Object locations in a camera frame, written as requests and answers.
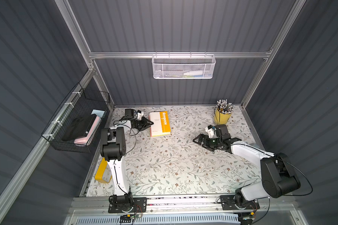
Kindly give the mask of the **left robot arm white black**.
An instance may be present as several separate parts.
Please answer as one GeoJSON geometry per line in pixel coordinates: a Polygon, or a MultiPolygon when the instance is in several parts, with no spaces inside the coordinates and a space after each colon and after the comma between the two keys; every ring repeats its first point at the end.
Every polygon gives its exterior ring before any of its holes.
{"type": "Polygon", "coordinates": [[[100,155],[107,162],[113,178],[114,194],[109,197],[108,213],[146,212],[146,197],[133,197],[128,178],[125,174],[124,157],[126,131],[143,131],[154,123],[144,117],[140,110],[125,109],[124,116],[113,126],[101,130],[100,155]]]}

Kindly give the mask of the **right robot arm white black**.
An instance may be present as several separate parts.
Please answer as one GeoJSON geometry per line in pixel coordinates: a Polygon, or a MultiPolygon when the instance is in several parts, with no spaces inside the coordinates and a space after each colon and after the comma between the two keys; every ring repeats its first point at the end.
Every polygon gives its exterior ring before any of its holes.
{"type": "Polygon", "coordinates": [[[244,158],[260,168],[261,180],[236,190],[232,202],[240,210],[258,199],[279,198],[301,186],[295,167],[283,153],[267,152],[253,147],[240,138],[231,137],[225,125],[209,125],[206,134],[199,134],[193,142],[209,151],[222,150],[244,158]]]}

